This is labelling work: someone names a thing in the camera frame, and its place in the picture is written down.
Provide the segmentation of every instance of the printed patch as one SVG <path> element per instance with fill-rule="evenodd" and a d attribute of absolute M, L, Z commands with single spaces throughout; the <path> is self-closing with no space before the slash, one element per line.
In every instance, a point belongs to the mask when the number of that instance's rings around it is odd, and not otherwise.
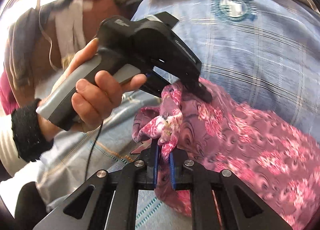
<path fill-rule="evenodd" d="M 212 0 L 211 12 L 215 12 L 217 18 L 236 22 L 254 21 L 258 16 L 253 0 Z"/>

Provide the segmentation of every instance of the hand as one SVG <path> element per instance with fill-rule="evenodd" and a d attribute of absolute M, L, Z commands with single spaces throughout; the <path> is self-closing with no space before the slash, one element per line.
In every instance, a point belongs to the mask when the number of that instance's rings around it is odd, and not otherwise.
<path fill-rule="evenodd" d="M 52 92 L 85 61 L 91 59 L 98 48 L 98 39 L 95 38 L 78 51 L 63 75 L 52 88 Z M 99 71 L 94 78 L 97 86 L 85 79 L 76 83 L 77 92 L 71 98 L 72 106 L 81 118 L 81 123 L 73 125 L 71 130 L 88 132 L 96 129 L 105 118 L 109 117 L 112 110 L 121 104 L 122 94 L 126 91 L 138 90 L 147 80 L 146 76 L 139 74 L 130 82 L 120 85 L 107 71 Z M 60 128 L 38 115 L 39 126 L 44 137 L 50 141 L 61 131 Z"/>

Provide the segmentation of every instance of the black cuff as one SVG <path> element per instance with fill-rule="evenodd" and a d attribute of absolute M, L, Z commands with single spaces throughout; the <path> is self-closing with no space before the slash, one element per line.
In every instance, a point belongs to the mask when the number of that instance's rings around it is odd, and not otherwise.
<path fill-rule="evenodd" d="M 53 145 L 53 140 L 47 142 L 39 127 L 36 113 L 39 101 L 40 99 L 36 99 L 32 104 L 14 110 L 11 115 L 13 140 L 19 157 L 26 162 L 38 160 Z"/>

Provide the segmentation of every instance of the silver bolt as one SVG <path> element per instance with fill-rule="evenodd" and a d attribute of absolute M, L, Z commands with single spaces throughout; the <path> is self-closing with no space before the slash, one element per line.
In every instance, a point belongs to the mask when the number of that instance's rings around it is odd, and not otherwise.
<path fill-rule="evenodd" d="M 195 162 L 193 160 L 186 160 L 184 161 L 184 164 L 188 167 L 191 167 L 195 164 Z"/>
<path fill-rule="evenodd" d="M 224 177 L 230 177 L 231 174 L 232 174 L 231 171 L 228 170 L 228 169 L 224 169 L 224 170 L 222 171 L 222 175 L 223 175 Z"/>
<path fill-rule="evenodd" d="M 144 165 L 144 161 L 142 161 L 142 160 L 135 161 L 135 162 L 134 162 L 134 165 L 135 165 L 136 167 L 142 167 L 142 166 Z"/>
<path fill-rule="evenodd" d="M 99 170 L 97 172 L 97 177 L 105 177 L 107 173 L 104 170 Z"/>

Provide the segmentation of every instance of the pink garment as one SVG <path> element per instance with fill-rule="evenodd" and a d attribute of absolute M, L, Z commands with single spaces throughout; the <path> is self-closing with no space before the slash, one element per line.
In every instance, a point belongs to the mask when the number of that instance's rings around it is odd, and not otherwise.
<path fill-rule="evenodd" d="M 136 142 L 162 145 L 156 196 L 191 216 L 189 191 L 174 191 L 168 158 L 175 146 L 206 169 L 230 169 L 294 230 L 302 230 L 320 206 L 320 149 L 314 138 L 274 112 L 236 103 L 223 88 L 199 79 L 212 94 L 206 104 L 177 82 L 162 91 L 160 107 L 135 117 Z"/>
<path fill-rule="evenodd" d="M 6 70 L 3 71 L 0 77 L 0 101 L 6 115 L 19 108 L 11 90 Z"/>

